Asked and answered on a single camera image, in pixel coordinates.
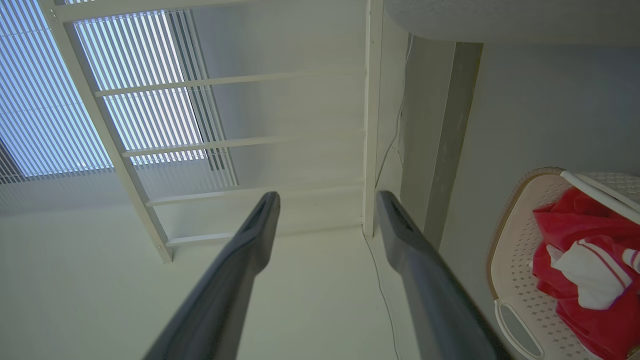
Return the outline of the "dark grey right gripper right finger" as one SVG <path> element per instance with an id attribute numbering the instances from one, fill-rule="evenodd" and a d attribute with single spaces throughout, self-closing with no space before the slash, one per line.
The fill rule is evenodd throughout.
<path id="1" fill-rule="evenodd" d="M 405 289 L 422 360 L 514 360 L 396 196 L 376 195 L 386 258 Z"/>

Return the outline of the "cream perforated laundry basket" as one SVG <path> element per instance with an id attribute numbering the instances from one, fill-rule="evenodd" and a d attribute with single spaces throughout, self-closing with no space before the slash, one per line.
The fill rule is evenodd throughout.
<path id="1" fill-rule="evenodd" d="M 638 176 L 542 167 L 521 178 L 494 230 L 486 264 L 498 326 L 526 360 L 596 360 L 556 314 L 556 301 L 537 289 L 533 275 L 535 250 L 543 239 L 534 210 L 557 201 L 570 187 L 640 224 Z"/>

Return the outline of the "red and white garment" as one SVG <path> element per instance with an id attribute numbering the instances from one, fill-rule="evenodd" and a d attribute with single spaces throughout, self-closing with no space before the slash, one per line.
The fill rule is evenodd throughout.
<path id="1" fill-rule="evenodd" d="M 601 360 L 640 351 L 640 225 L 576 187 L 533 215 L 532 273 L 560 319 Z"/>

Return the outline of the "white wooden railing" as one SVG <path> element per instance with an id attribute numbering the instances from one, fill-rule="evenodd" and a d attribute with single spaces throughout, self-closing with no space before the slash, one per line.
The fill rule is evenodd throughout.
<path id="1" fill-rule="evenodd" d="M 262 187 L 252 187 L 243 190 L 225 190 L 213 193 L 174 196 L 151 200 L 134 169 L 132 157 L 149 154 L 164 154 L 172 152 L 205 150 L 209 148 L 233 148 L 241 146 L 279 144 L 297 142 L 302 136 L 266 136 L 250 137 L 247 139 L 203 142 L 194 145 L 159 146 L 142 150 L 125 150 L 121 135 L 115 127 L 114 120 L 106 108 L 104 98 L 107 96 L 130 94 L 135 92 L 160 91 L 174 88 L 203 88 L 207 85 L 240 84 L 247 82 L 290 79 L 297 76 L 319 76 L 327 72 L 326 69 L 314 71 L 290 71 L 287 73 L 273 73 L 264 75 L 235 76 L 219 79 L 188 80 L 168 84 L 154 84 L 133 88 L 117 88 L 99 91 L 93 71 L 83 50 L 77 44 L 73 24 L 94 18 L 108 18 L 151 10 L 196 9 L 201 7 L 224 7 L 237 3 L 251 2 L 251 0 L 94 0 L 73 4 L 57 4 L 56 0 L 38 0 L 39 9 L 45 14 L 46 23 L 51 29 L 55 43 L 62 55 L 71 79 L 76 86 L 80 98 L 96 129 L 107 155 L 123 185 L 137 216 L 164 264 L 173 262 L 174 248 L 192 245 L 211 240 L 230 239 L 230 233 L 195 235 L 169 239 L 158 218 L 155 207 L 171 204 L 185 204 L 214 198 L 232 198 L 233 196 L 253 196 L 262 194 Z M 315 223 L 313 227 L 287 227 L 283 234 L 317 233 L 359 227 L 365 236 L 373 234 L 373 171 L 376 162 L 377 126 L 379 111 L 376 109 L 376 96 L 380 93 L 382 37 L 383 37 L 384 0 L 366 0 L 365 15 L 365 63 L 361 71 L 365 75 L 365 104 L 364 125 L 358 129 L 363 136 L 363 178 L 351 183 L 338 186 L 323 187 L 282 187 L 280 193 L 289 195 L 311 195 L 321 191 L 338 191 L 340 189 L 355 188 L 362 191 L 362 214 L 360 217 L 348 221 L 333 222 L 329 219 Z"/>

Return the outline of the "white window blinds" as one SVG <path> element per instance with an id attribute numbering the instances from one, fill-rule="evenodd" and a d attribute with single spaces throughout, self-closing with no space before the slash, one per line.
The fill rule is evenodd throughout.
<path id="1" fill-rule="evenodd" d="M 0 0 L 0 217 L 128 202 L 87 100 L 103 106 L 151 198 L 238 184 L 196 17 L 118 10 L 61 22 L 56 7 L 115 0 Z"/>

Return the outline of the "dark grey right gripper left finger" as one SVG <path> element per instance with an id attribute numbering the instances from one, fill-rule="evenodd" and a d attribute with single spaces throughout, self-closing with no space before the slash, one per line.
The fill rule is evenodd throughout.
<path id="1" fill-rule="evenodd" d="M 281 196 L 263 194 L 142 360 L 236 360 L 254 280 L 270 261 L 280 213 Z"/>

